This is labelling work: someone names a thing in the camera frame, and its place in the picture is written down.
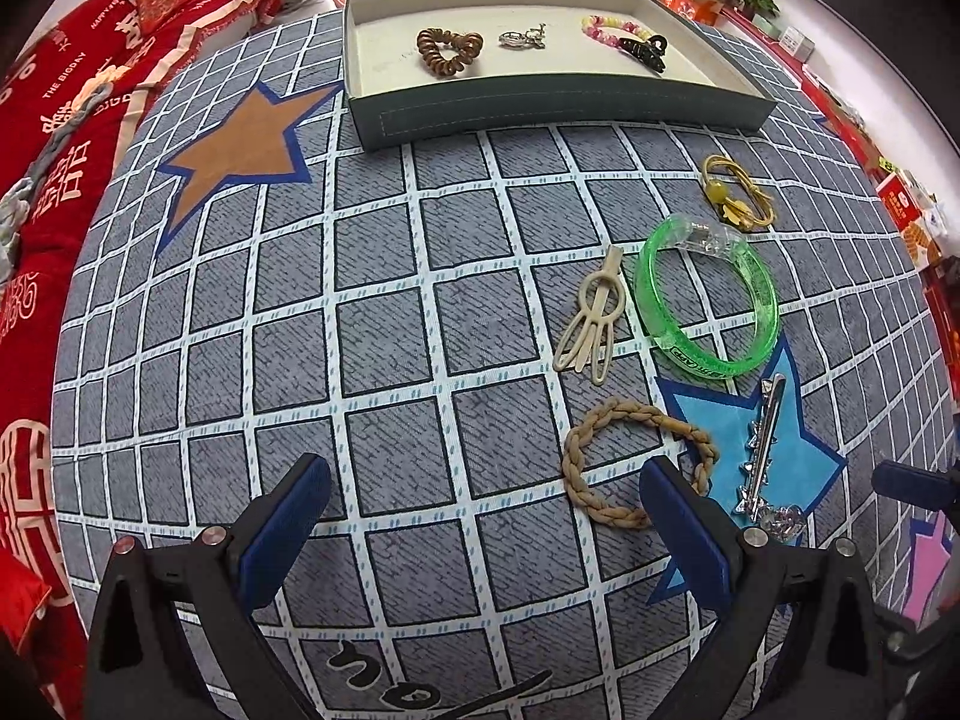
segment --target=green plastic bracelet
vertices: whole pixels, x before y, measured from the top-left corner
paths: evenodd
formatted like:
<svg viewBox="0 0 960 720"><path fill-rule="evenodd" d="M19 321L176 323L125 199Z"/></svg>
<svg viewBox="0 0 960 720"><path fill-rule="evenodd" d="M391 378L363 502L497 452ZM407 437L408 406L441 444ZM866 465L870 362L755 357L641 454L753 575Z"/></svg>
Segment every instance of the green plastic bracelet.
<svg viewBox="0 0 960 720"><path fill-rule="evenodd" d="M721 360L685 336L656 288L656 252L679 248L729 262L743 279L755 312L755 336L745 357ZM634 297L651 337L677 365L703 379L727 379L762 365L779 333L779 303L770 271L747 239L726 224L702 223L685 214L669 215L651 233L635 270Z"/></svg>

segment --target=brown spiral hair tie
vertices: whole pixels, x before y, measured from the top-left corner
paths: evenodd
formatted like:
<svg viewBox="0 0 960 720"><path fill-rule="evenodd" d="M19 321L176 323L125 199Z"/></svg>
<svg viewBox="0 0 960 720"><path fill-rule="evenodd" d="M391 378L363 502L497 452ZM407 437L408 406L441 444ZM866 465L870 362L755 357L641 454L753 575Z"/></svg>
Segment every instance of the brown spiral hair tie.
<svg viewBox="0 0 960 720"><path fill-rule="evenodd" d="M444 59L438 44L450 46L457 55ZM424 63L434 76L450 77L473 63L483 49L483 37L476 32L460 35L448 29L423 29L416 35L416 50L424 57Z"/></svg>

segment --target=black hair claw clip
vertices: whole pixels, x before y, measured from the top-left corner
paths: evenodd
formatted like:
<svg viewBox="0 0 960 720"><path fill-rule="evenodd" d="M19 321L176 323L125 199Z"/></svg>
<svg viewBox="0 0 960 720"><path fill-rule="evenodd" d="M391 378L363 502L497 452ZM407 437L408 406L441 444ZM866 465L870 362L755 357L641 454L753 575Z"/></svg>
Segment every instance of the black hair claw clip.
<svg viewBox="0 0 960 720"><path fill-rule="evenodd" d="M650 68L654 73L662 74L666 70L662 57L666 53L667 42L662 35L654 35L644 42L632 38L620 38L618 45L637 62Z"/></svg>

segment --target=beige hair clip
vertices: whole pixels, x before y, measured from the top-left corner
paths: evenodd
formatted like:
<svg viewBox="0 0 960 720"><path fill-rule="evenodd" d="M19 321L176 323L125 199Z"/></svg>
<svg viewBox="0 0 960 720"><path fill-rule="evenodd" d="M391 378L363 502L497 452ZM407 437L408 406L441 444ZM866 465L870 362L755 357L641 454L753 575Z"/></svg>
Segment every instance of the beige hair clip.
<svg viewBox="0 0 960 720"><path fill-rule="evenodd" d="M560 336L557 351L553 356L553 370L561 371L573 364L573 370L578 373L590 361L590 381L601 385L607 378L610 363L613 360L613 324L623 314L627 305L627 292L620 280L620 262L623 260L623 250L611 246L607 250L603 266L598 271L589 274L580 284L577 292L577 302L580 305L579 313L570 320L570 324ZM596 285L592 305L587 304L587 292L591 285ZM610 293L616 296L616 307L609 314L604 314L607 307L607 298ZM583 323L579 333L578 325ZM576 341L570 348L571 339L577 334ZM603 362L600 360L600 346L603 344Z"/></svg>

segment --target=pink star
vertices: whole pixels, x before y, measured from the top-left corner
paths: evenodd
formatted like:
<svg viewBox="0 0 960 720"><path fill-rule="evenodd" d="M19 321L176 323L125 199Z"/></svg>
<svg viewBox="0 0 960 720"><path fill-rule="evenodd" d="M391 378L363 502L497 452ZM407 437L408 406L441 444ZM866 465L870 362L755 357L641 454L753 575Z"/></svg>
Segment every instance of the pink star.
<svg viewBox="0 0 960 720"><path fill-rule="evenodd" d="M923 520L914 520L911 526L928 525ZM926 602L933 593L940 575L944 573L950 559L949 546L944 543L944 529L947 527L947 516L937 512L933 524L933 533L927 535L919 529L915 531L913 552L910 555L910 581L907 599L904 604L904 616L916 623L920 623Z"/></svg>

